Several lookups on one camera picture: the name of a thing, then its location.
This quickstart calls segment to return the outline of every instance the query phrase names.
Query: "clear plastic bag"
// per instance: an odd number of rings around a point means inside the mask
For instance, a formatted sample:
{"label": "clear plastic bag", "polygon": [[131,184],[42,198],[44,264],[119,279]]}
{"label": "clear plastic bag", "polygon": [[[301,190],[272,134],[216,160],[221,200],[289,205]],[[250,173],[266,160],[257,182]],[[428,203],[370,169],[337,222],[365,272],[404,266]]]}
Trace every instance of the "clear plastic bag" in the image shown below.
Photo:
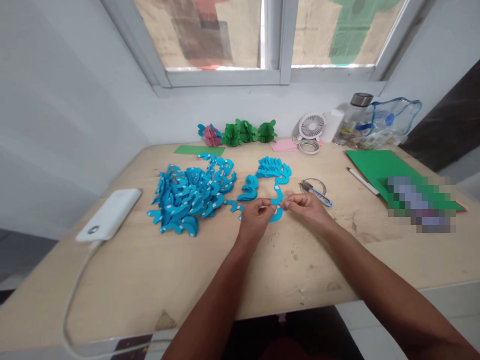
{"label": "clear plastic bag", "polygon": [[421,108],[419,100],[410,101],[404,97],[372,102],[348,140],[348,146],[358,150],[378,150],[385,144],[397,145],[405,141]]}

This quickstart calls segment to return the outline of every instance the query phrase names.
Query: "scissors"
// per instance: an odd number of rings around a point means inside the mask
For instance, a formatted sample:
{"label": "scissors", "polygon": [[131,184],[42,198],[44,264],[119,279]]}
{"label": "scissors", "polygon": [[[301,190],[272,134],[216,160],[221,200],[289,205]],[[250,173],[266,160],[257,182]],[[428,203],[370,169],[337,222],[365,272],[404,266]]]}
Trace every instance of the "scissors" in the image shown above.
{"label": "scissors", "polygon": [[330,201],[328,197],[323,195],[320,191],[318,191],[316,188],[312,186],[308,181],[302,180],[301,182],[298,183],[302,189],[304,189],[306,192],[313,193],[316,195],[316,197],[327,207],[331,208],[334,203]]}

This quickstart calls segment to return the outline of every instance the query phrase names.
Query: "person's left hand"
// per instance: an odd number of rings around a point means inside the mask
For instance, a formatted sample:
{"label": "person's left hand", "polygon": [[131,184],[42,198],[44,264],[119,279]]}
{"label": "person's left hand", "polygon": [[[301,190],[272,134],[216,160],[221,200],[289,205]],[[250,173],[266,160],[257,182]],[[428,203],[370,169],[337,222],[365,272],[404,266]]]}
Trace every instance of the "person's left hand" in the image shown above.
{"label": "person's left hand", "polygon": [[257,246],[277,210],[277,205],[270,205],[271,201],[269,198],[258,198],[243,207],[237,243]]}

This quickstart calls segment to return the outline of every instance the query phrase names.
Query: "forearm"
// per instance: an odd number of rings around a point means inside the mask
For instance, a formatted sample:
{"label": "forearm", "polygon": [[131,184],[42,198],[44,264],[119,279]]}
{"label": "forearm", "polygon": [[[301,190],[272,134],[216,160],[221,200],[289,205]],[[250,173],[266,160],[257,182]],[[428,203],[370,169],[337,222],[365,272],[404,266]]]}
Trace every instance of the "forearm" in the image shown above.
{"label": "forearm", "polygon": [[404,351],[435,342],[470,346],[427,299],[348,231],[335,223],[323,229],[322,237],[349,284]]}
{"label": "forearm", "polygon": [[255,245],[237,241],[186,318],[163,359],[220,359]]}

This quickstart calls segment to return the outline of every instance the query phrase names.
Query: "pink paper craft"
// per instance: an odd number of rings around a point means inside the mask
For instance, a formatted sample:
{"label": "pink paper craft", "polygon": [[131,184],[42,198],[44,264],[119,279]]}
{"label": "pink paper craft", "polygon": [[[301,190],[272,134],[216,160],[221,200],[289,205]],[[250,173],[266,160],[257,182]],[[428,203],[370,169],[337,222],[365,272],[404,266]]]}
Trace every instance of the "pink paper craft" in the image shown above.
{"label": "pink paper craft", "polygon": [[[323,142],[320,142],[320,141],[317,141],[317,142],[320,146],[324,144]],[[277,153],[299,150],[298,145],[295,144],[291,138],[278,140],[277,142],[271,142],[270,146],[271,146],[271,149]]]}
{"label": "pink paper craft", "polygon": [[207,126],[205,130],[203,130],[203,137],[205,144],[209,147],[217,147],[220,145],[220,139],[217,137],[215,131],[218,131],[217,128],[214,128],[214,131],[210,126]]}

